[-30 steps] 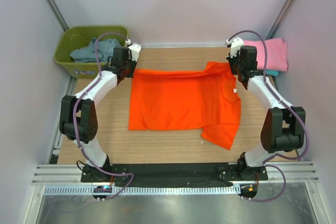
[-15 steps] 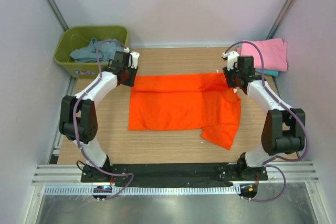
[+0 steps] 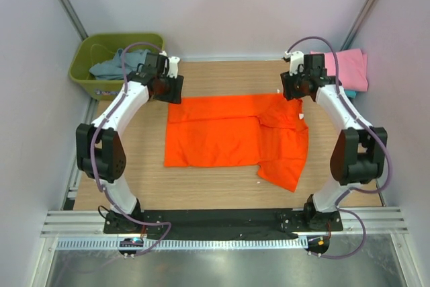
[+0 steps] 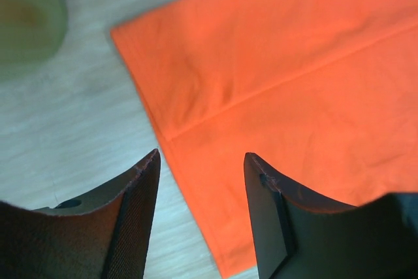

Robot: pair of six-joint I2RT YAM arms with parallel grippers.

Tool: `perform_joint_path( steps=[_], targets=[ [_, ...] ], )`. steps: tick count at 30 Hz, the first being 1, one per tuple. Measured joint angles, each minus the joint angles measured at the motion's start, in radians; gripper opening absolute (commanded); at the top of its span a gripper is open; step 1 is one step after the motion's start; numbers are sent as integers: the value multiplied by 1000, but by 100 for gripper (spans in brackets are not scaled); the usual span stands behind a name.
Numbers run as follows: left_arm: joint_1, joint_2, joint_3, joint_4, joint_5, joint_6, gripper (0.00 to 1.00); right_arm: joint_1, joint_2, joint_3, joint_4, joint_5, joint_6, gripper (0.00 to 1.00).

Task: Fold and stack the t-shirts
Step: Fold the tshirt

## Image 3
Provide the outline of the orange t shirt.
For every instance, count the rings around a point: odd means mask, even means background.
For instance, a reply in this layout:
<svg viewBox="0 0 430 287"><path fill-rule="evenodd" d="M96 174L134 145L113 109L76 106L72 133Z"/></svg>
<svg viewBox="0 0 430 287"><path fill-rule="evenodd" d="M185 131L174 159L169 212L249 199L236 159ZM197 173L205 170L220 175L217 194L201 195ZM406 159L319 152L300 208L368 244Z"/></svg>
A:
<svg viewBox="0 0 430 287"><path fill-rule="evenodd" d="M295 192L308 143L301 99L280 93L187 97L169 104L164 166L256 165L259 177Z"/></svg>

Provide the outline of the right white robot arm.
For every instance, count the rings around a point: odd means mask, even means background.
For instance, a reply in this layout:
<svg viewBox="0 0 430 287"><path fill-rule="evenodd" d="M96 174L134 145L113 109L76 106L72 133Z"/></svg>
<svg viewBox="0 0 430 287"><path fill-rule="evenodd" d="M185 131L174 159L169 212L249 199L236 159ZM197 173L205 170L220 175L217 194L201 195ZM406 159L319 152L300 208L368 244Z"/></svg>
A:
<svg viewBox="0 0 430 287"><path fill-rule="evenodd" d="M325 231L340 219L339 204L350 192L360 192L364 185L381 177L388 134L362 118L339 78L327 74L323 54L286 52L283 60L290 65L280 75L283 96L288 101L310 97L339 131L327 183L309 196L303 211L295 217L311 231Z"/></svg>

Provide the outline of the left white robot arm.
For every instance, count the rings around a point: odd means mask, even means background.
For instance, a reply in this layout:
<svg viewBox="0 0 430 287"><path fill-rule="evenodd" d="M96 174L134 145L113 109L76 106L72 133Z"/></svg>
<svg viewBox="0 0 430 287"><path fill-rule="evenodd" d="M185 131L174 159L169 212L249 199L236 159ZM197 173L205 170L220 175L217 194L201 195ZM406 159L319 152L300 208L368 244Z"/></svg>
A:
<svg viewBox="0 0 430 287"><path fill-rule="evenodd" d="M126 74L119 94L105 112L76 129L77 167L94 179L110 203L104 216L106 233L137 233L144 226L140 202L124 175L127 159L122 134L150 99L181 103L184 78L179 74L179 62L179 57L166 52L148 53Z"/></svg>

